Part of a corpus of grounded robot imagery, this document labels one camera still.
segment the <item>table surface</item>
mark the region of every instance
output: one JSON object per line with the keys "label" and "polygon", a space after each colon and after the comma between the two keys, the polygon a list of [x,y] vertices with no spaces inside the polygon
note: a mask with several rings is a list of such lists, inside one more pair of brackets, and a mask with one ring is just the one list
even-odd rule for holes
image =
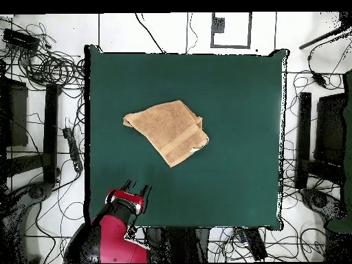
{"label": "table surface", "polygon": [[[277,219],[282,64],[273,56],[102,54],[91,50],[91,204],[127,179],[152,185],[139,226],[272,226]],[[210,141],[170,168],[122,125],[127,113],[182,100]]]}

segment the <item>tan towel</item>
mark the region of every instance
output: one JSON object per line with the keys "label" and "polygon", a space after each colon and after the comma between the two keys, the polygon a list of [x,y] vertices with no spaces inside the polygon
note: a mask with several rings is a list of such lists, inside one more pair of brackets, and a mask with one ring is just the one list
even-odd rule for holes
{"label": "tan towel", "polygon": [[202,118],[180,100],[127,114],[123,124],[144,135],[170,167],[187,159],[209,140],[202,131]]}

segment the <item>tile grout line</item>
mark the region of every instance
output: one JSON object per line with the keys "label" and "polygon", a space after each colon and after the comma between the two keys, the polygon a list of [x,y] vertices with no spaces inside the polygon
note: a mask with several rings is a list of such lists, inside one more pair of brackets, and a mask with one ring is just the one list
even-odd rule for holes
{"label": "tile grout line", "polygon": [[98,13],[98,47],[100,47],[100,13]]}
{"label": "tile grout line", "polygon": [[278,13],[277,11],[275,12],[275,35],[274,35],[274,50],[276,50],[276,26],[278,23]]}
{"label": "tile grout line", "polygon": [[185,54],[187,54],[187,48],[188,48],[188,12],[187,12],[187,23],[186,23],[186,51],[185,51]]}
{"label": "tile grout line", "polygon": [[[11,52],[11,57],[10,57],[10,67],[11,67],[11,80],[12,80],[12,52]],[[12,150],[12,142],[11,142],[11,160],[13,158],[13,150]],[[13,176],[11,176],[11,192],[13,191]]]}

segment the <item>cable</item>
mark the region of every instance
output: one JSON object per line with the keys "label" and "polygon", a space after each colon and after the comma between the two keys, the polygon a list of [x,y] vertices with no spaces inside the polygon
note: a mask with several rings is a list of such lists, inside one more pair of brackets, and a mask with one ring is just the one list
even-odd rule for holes
{"label": "cable", "polygon": [[[192,17],[193,17],[193,12],[192,12],[192,14],[190,15],[190,24],[192,23]],[[195,41],[195,44],[187,50],[186,54],[190,51],[190,49],[192,49],[192,48],[195,47],[195,45],[197,44],[197,41],[198,41],[198,35],[197,35],[197,34],[195,33],[195,31],[192,29],[192,26],[190,26],[190,30],[192,30],[192,32],[195,34],[195,36],[197,37],[197,40]]]}
{"label": "cable", "polygon": [[157,44],[156,40],[153,38],[153,36],[151,35],[151,32],[149,32],[148,28],[146,28],[146,26],[145,26],[142,22],[140,22],[140,19],[138,18],[137,13],[135,13],[135,17],[136,17],[136,19],[138,20],[138,22],[140,23],[140,25],[141,25],[141,26],[148,32],[148,34],[151,36],[151,38],[152,38],[153,41],[154,41],[154,44],[157,45],[157,47],[159,48],[160,52],[161,52],[162,54],[165,54],[166,52],[163,51],[163,50],[161,49],[161,47]]}
{"label": "cable", "polygon": [[54,250],[55,246],[56,246],[56,240],[55,238],[53,238],[51,235],[49,235],[48,233],[44,232],[38,225],[38,217],[41,213],[41,207],[42,207],[42,202],[39,203],[39,211],[38,211],[38,214],[36,215],[36,219],[35,219],[35,224],[36,224],[36,227],[38,228],[39,231],[41,231],[43,234],[47,235],[48,237],[50,237],[53,241],[54,241],[54,246],[52,246],[52,249],[50,250],[50,252],[48,253],[48,255],[45,257],[45,260],[44,260],[44,264],[47,262],[47,259],[49,258],[50,254],[52,253],[52,251]]}
{"label": "cable", "polygon": [[[309,53],[309,55],[308,55],[308,67],[309,67],[309,70],[311,71],[311,73],[312,73],[312,75],[313,75],[313,79],[314,79],[320,86],[324,87],[325,89],[328,89],[328,90],[334,90],[334,89],[337,89],[337,88],[343,89],[343,88],[340,88],[340,85],[341,85],[341,82],[342,82],[342,81],[341,81],[341,76],[339,75],[340,84],[339,84],[338,86],[335,86],[335,85],[332,85],[332,84],[331,84],[331,76],[333,75],[333,73],[334,73],[335,70],[337,69],[338,65],[341,63],[341,61],[342,61],[344,55],[346,54],[348,48],[351,46],[352,41],[347,45],[346,49],[344,50],[344,52],[343,52],[342,55],[341,55],[340,60],[338,61],[338,64],[335,66],[335,68],[334,68],[333,71],[331,72],[330,76],[328,77],[329,84],[327,84],[327,82],[326,82],[326,80],[324,79],[324,77],[322,76],[322,74],[316,73],[316,72],[311,68],[311,57],[312,57],[312,54],[313,54],[313,52],[315,51],[316,48],[318,48],[318,47],[320,47],[320,46],[322,46],[322,45],[324,45],[324,44],[326,44],[326,43],[331,43],[332,41],[336,41],[336,40],[338,40],[338,39],[344,38],[344,37],[350,35],[351,33],[352,33],[352,32],[347,32],[347,33],[345,33],[345,34],[342,34],[342,35],[337,36],[337,37],[335,37],[335,38],[333,38],[333,39],[331,39],[331,40],[325,41],[324,43],[321,43],[321,44],[315,46],[315,47],[310,51],[310,53]],[[327,88],[327,85],[331,85],[331,86],[333,86],[334,88]]]}
{"label": "cable", "polygon": [[[305,249],[304,249],[304,247],[303,247],[303,239],[302,239],[302,237],[303,237],[303,234],[304,233],[306,233],[307,231],[310,231],[310,230],[315,230],[316,232],[319,232],[319,233],[321,233],[321,234],[323,234],[324,236],[326,236],[325,235],[325,233],[322,231],[322,230],[319,230],[319,229],[317,229],[317,228],[307,228],[307,229],[305,229],[305,230],[303,230],[301,233],[300,233],[300,248],[301,248],[301,250],[302,250],[302,254],[303,254],[303,256],[304,256],[304,258],[305,258],[305,260],[307,261],[307,262],[309,262],[309,260],[308,260],[308,258],[307,258],[307,256],[305,255]],[[319,253],[320,255],[325,255],[325,252],[324,252],[324,250],[319,250],[319,248],[321,248],[322,246],[321,246],[321,244],[319,244],[319,242],[314,242],[314,245],[317,247],[317,250],[315,250],[315,249],[313,249],[311,246],[309,246],[310,247],[310,250],[315,250],[317,253]]]}

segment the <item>black cable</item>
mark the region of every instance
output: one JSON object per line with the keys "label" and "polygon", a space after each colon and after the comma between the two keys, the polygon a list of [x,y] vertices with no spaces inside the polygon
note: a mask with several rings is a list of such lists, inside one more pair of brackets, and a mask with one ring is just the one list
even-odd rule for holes
{"label": "black cable", "polygon": [[52,249],[50,250],[50,252],[48,253],[48,255],[45,257],[45,260],[44,260],[44,264],[47,262],[47,259],[49,258],[50,254],[52,253],[52,251],[54,250],[55,246],[56,246],[56,240],[55,238],[53,238],[51,235],[49,235],[48,233],[44,232],[38,225],[38,217],[41,213],[41,207],[42,207],[42,202],[39,203],[39,211],[38,211],[38,214],[36,215],[36,219],[35,219],[35,224],[36,224],[36,227],[38,228],[39,231],[41,231],[43,234],[47,235],[48,237],[50,237],[53,241],[54,241],[54,246],[52,246]]}
{"label": "black cable", "polygon": [[151,36],[151,38],[152,38],[153,41],[154,41],[154,44],[157,45],[157,47],[159,48],[160,52],[161,52],[162,54],[165,54],[166,52],[163,51],[163,50],[161,49],[161,47],[157,44],[156,40],[153,38],[153,36],[151,35],[151,32],[149,32],[148,28],[146,28],[146,26],[145,26],[142,22],[140,22],[140,19],[138,18],[137,13],[135,13],[135,17],[136,17],[136,19],[138,20],[138,22],[140,23],[140,25],[141,25],[141,26],[148,32],[148,34]]}
{"label": "black cable", "polygon": [[[192,12],[192,14],[190,15],[190,24],[192,23],[192,17],[193,17],[193,12]],[[195,47],[195,45],[197,44],[197,41],[198,41],[198,35],[197,35],[197,34],[195,33],[195,31],[192,29],[192,26],[190,26],[190,30],[192,30],[193,34],[195,34],[195,36],[197,37],[197,39],[196,39],[196,41],[195,41],[195,44],[194,44],[192,47],[190,47],[189,49],[187,49],[186,54],[190,51],[190,49],[192,49],[192,48]]]}
{"label": "black cable", "polygon": [[[302,254],[303,254],[303,256],[304,256],[304,258],[305,258],[305,260],[307,261],[307,262],[309,262],[309,260],[308,260],[308,258],[307,258],[307,256],[305,255],[305,249],[304,249],[304,247],[303,247],[303,234],[304,233],[306,233],[307,231],[310,231],[310,230],[314,230],[314,231],[316,231],[316,232],[319,232],[319,233],[321,233],[321,234],[323,234],[324,236],[326,236],[326,234],[322,231],[322,230],[319,230],[319,229],[317,229],[317,228],[307,228],[307,229],[305,229],[305,230],[303,230],[301,233],[300,233],[300,237],[299,237],[299,239],[300,239],[300,248],[301,248],[301,250],[302,250]],[[317,251],[317,253],[319,253],[319,254],[321,254],[321,255],[325,255],[325,253],[324,252],[321,252],[320,250],[318,250]]]}

